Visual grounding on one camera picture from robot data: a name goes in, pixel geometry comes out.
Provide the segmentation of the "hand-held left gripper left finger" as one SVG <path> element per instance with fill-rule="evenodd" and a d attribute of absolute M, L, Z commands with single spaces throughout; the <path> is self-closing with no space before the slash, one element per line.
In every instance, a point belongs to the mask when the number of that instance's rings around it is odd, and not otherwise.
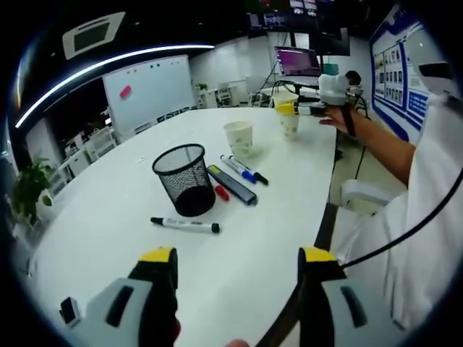
<path fill-rule="evenodd" d="M 141 256 L 88 302 L 75 325 L 81 346 L 173 346 L 179 334 L 178 257 L 173 247 Z"/>

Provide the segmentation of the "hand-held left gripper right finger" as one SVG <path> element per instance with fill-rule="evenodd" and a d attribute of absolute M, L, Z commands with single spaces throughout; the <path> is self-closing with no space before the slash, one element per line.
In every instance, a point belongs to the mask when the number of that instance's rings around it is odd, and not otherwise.
<path fill-rule="evenodd" d="M 298 286 L 301 346 L 399 346 L 404 340 L 382 298 L 348 278 L 326 250 L 299 249 Z"/>

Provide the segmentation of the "person's right hand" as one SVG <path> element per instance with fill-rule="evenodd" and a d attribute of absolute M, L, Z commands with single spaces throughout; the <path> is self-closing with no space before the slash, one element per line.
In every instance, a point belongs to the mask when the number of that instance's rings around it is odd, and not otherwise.
<path fill-rule="evenodd" d="M 356 137 L 356 123 L 361 119 L 361 115 L 353 108 L 347 106 L 327 106 L 319 123 L 333 126 L 345 134 Z"/>

